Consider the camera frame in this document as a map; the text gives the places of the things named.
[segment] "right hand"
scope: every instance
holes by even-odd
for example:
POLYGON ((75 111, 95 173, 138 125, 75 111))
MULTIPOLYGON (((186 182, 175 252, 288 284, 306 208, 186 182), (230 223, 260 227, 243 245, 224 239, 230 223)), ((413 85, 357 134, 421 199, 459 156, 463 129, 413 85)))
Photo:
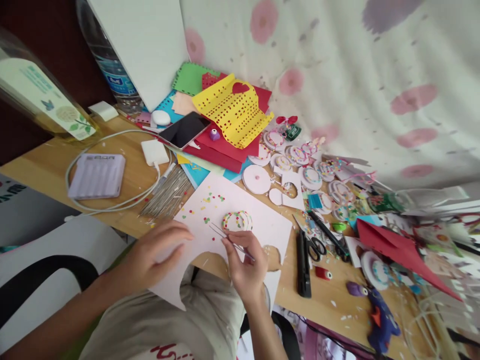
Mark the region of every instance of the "right hand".
POLYGON ((230 278, 245 307, 265 303, 264 279, 269 267, 269 259, 262 245, 251 231, 223 231, 235 244, 242 246, 254 259, 245 256, 240 260, 237 249, 228 239, 221 242, 228 255, 230 278))

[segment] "white board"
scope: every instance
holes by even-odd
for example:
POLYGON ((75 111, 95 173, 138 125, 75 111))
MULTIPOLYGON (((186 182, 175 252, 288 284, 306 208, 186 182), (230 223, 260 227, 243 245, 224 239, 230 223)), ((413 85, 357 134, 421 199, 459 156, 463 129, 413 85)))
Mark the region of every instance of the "white board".
POLYGON ((189 60, 179 0, 88 0, 138 93, 152 112, 189 60))
MULTIPOLYGON (((250 214, 253 234, 262 247, 265 245, 276 247, 282 263, 289 243, 292 222, 223 176, 210 173, 174 218, 186 224, 195 239, 184 241, 185 249, 178 265, 163 280, 150 288, 150 291, 185 310, 180 298, 180 283, 187 266, 204 252, 219 254, 228 264, 222 237, 212 230, 210 225, 214 223, 221 228, 225 214, 238 211, 250 214)), ((156 260, 161 262, 166 259, 174 248, 175 246, 172 246, 165 250, 156 260)), ((238 254, 243 260, 245 255, 240 251, 238 254)), ((270 295, 271 307, 275 302, 280 274, 278 270, 268 272, 265 277, 264 284, 270 295)))

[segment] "phone screen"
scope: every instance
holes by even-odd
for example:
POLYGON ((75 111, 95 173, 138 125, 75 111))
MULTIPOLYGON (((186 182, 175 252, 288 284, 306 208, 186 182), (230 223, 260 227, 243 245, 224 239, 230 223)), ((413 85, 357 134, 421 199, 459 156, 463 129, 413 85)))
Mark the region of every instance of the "phone screen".
POLYGON ((158 136, 176 148, 183 149, 209 125, 208 119, 191 112, 160 132, 158 136))

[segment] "wooden desk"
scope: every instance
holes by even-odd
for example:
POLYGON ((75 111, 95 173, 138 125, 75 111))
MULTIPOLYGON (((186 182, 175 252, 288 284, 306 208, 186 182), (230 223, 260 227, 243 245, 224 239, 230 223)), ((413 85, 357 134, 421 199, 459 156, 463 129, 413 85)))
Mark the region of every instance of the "wooden desk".
MULTIPOLYGON (((107 123, 101 121, 99 123, 105 136, 127 129, 137 129, 137 127, 119 117, 107 123)), ((135 194, 139 194, 152 185, 157 172, 146 165, 140 146, 141 141, 151 139, 152 137, 148 134, 132 132, 108 139, 90 150, 91 153, 123 154, 126 158, 126 167, 120 197, 90 200, 88 202, 89 206, 92 208, 107 208, 132 198, 135 194)), ((75 208, 75 205, 67 197, 65 171, 79 152, 80 149, 76 147, 64 144, 58 139, 52 139, 4 165, 0 168, 0 172, 63 204, 75 208)), ((167 164, 162 166, 162 173, 166 167, 167 164)), ((244 188, 241 182, 239 182, 239 186, 242 189, 244 188)), ((193 191, 193 188, 191 188, 187 192, 184 201, 193 191)), ((275 206, 265 195, 255 195, 255 197, 295 224, 292 213, 300 214, 298 210, 284 206, 275 206)), ((120 231, 139 238, 151 228, 150 219, 138 216, 143 205, 142 203, 127 211, 102 213, 95 217, 120 231)), ((326 216, 326 219, 331 221, 332 218, 326 216)), ((361 270, 355 269, 351 264, 343 263, 331 255, 324 256, 321 264, 331 271, 333 279, 331 281, 321 280, 315 277, 312 271, 312 299, 300 297, 297 294, 297 251, 295 240, 298 226, 295 225, 295 229, 290 234, 288 249, 281 267, 280 284, 275 302, 359 344, 370 347, 367 341, 367 335, 372 327, 369 317, 371 311, 370 302, 366 297, 359 298, 349 295, 345 285, 347 281, 364 284, 365 279, 361 270)), ((221 278, 225 279, 228 277, 227 266, 219 255, 204 253, 195 259, 193 264, 221 278)), ((392 337, 388 356, 399 360, 413 359, 413 355, 404 341, 405 330, 403 327, 404 324, 409 324, 418 313, 416 309, 411 308, 417 307, 415 299, 410 290, 405 286, 400 288, 391 286, 389 289, 382 291, 382 296, 402 328, 402 336, 392 337), (401 296, 404 297, 403 303, 408 303, 410 304, 409 306, 401 306, 401 296)), ((411 331, 411 338, 419 356, 421 358, 432 356, 433 353, 430 351, 419 328, 415 325, 409 331, 411 331)))

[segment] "yellow paper cutout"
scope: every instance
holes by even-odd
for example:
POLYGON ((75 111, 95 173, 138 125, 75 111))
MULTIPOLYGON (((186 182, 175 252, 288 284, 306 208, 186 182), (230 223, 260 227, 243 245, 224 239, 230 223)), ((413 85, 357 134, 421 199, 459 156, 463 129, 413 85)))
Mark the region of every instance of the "yellow paper cutout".
POLYGON ((182 155, 180 154, 177 154, 176 155, 176 159, 178 160, 178 164, 190 164, 190 160, 188 160, 187 158, 183 157, 182 155))
POLYGON ((220 128, 223 137, 238 149, 246 148, 267 127, 274 113, 265 115, 259 109, 259 97, 248 82, 230 74, 193 97, 197 110, 220 128), (232 93, 236 87, 247 86, 242 93, 232 93))

